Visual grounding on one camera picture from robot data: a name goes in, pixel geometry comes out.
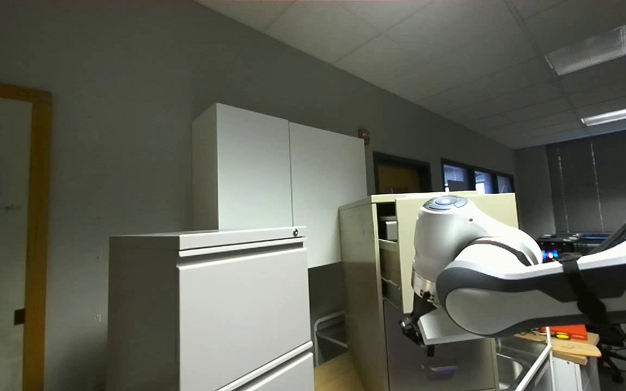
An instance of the ceiling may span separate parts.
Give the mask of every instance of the ceiling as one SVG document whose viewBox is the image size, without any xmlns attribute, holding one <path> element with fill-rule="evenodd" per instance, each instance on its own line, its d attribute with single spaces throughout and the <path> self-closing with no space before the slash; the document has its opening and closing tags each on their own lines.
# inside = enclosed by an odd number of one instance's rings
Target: ceiling
<svg viewBox="0 0 626 391">
<path fill-rule="evenodd" d="M 626 24 L 626 0 L 197 0 L 508 147 L 626 130 L 626 57 L 555 76 L 543 54 Z"/>
</svg>

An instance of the white robot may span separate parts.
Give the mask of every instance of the white robot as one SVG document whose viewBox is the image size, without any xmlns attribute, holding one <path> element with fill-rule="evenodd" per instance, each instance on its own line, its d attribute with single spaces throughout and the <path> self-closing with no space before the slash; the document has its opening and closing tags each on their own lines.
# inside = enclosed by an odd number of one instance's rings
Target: white robot
<svg viewBox="0 0 626 391">
<path fill-rule="evenodd" d="M 401 319 L 401 333 L 423 346 L 440 333 L 495 336 L 551 324 L 611 327 L 626 321 L 626 223 L 592 255 L 541 263 L 541 249 L 525 232 L 446 193 L 422 207 L 413 288 L 415 309 Z"/>
</svg>

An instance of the beige cabinet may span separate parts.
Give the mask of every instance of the beige cabinet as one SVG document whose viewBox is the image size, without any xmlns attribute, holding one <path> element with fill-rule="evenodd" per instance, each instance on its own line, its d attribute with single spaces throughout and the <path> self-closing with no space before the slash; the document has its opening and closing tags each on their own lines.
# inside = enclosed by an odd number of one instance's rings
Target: beige cabinet
<svg viewBox="0 0 626 391">
<path fill-rule="evenodd" d="M 196 229 L 304 225 L 308 268 L 339 263 L 339 207 L 367 196 L 364 145 L 215 105 L 194 122 Z"/>
<path fill-rule="evenodd" d="M 368 196 L 341 208 L 347 346 L 368 391 L 422 388 L 426 382 L 433 388 L 476 388 L 497 382 L 490 338 L 460 342 L 443 350 L 447 357 L 427 360 L 400 333 L 397 321 L 413 306 L 415 219 L 418 207 L 435 196 L 443 193 Z M 517 225 L 513 193 L 460 196 L 471 197 L 487 216 Z M 433 366 L 454 366 L 452 385 L 440 376 L 433 380 Z"/>
</svg>

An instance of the ceiling light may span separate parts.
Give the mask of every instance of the ceiling light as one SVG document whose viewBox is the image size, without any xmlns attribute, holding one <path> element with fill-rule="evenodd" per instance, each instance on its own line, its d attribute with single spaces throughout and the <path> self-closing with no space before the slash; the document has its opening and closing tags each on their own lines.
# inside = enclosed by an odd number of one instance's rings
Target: ceiling light
<svg viewBox="0 0 626 391">
<path fill-rule="evenodd" d="M 558 48 L 545 54 L 545 60 L 558 76 L 565 76 L 620 57 L 626 57 L 626 24 L 574 46 Z"/>
<path fill-rule="evenodd" d="M 626 109 L 609 111 L 609 112 L 600 112 L 600 115 L 590 115 L 590 117 L 583 117 L 579 122 L 584 125 L 600 125 L 600 123 L 611 123 L 611 122 L 622 122 L 622 120 L 626 120 Z"/>
</svg>

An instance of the office furniture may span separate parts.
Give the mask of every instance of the office furniture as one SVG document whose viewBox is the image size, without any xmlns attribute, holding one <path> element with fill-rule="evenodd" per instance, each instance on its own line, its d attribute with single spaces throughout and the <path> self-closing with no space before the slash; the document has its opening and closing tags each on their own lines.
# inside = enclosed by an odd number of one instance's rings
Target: office furniture
<svg viewBox="0 0 626 391">
<path fill-rule="evenodd" d="M 196 229 L 307 225 L 308 268 L 330 265 L 337 208 L 362 196 L 362 138 L 227 105 L 194 122 Z"/>
<path fill-rule="evenodd" d="M 113 237 L 109 391 L 312 391 L 299 232 Z"/>
<path fill-rule="evenodd" d="M 401 333 L 397 321 L 411 310 L 411 268 L 418 207 L 443 193 L 368 196 L 341 208 L 341 252 L 346 275 L 347 346 L 359 378 L 368 391 L 427 386 L 480 388 L 495 385 L 490 338 L 437 338 L 427 359 Z M 514 196 L 463 191 L 487 216 L 517 225 Z"/>
</svg>

